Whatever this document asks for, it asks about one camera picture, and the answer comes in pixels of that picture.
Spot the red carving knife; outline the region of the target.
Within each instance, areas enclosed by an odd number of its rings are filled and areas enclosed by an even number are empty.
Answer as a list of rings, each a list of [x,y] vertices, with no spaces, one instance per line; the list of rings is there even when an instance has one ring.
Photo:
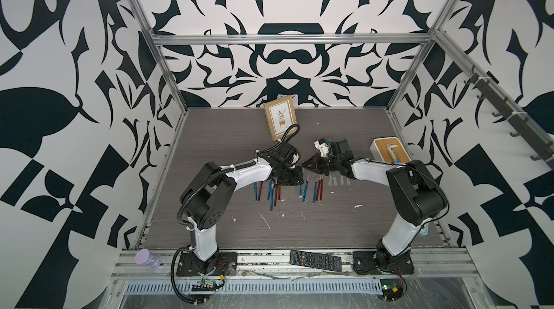
[[[322,176],[319,176],[315,183],[315,198],[314,202],[318,202],[320,200],[320,190],[322,186]]]
[[[319,183],[318,183],[318,197],[317,197],[317,200],[319,202],[321,202],[323,200],[323,188],[324,188],[324,179],[325,179],[325,176],[321,176],[320,177],[320,180],[319,180]]]

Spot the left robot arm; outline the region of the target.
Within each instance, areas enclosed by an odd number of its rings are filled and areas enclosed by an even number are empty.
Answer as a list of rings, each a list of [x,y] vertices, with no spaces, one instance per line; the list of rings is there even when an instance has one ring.
[[[301,154],[286,141],[257,152],[254,159],[228,166],[206,163],[180,197],[176,220],[191,233],[193,255],[201,262],[219,251],[216,224],[222,219],[234,193],[254,183],[273,180],[277,186],[303,183]]]

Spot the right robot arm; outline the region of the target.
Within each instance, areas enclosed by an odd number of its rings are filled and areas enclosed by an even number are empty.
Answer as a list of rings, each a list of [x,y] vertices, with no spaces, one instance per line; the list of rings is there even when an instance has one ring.
[[[450,203],[439,184],[420,160],[406,163],[386,163],[367,157],[355,157],[349,143],[342,139],[315,142],[317,153],[302,163],[302,167],[318,175],[339,172],[353,180],[365,180],[389,187],[397,215],[387,234],[379,240],[373,264],[362,269],[362,261],[355,261],[357,273],[374,269],[391,272],[405,261],[416,236],[430,222],[441,218]]]

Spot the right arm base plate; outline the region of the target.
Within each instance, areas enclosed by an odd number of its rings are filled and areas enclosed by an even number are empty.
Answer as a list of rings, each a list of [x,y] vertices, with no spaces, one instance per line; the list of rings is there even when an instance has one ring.
[[[414,274],[415,267],[411,252],[406,251],[399,256],[391,256],[386,251],[355,251],[353,270],[358,275],[374,274]]]

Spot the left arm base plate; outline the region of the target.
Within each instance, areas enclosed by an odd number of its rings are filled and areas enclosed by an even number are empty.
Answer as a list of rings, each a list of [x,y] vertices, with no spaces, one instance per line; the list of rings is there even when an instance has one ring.
[[[217,252],[206,261],[200,260],[194,253],[185,252],[177,262],[178,277],[235,275],[238,254],[234,252]]]

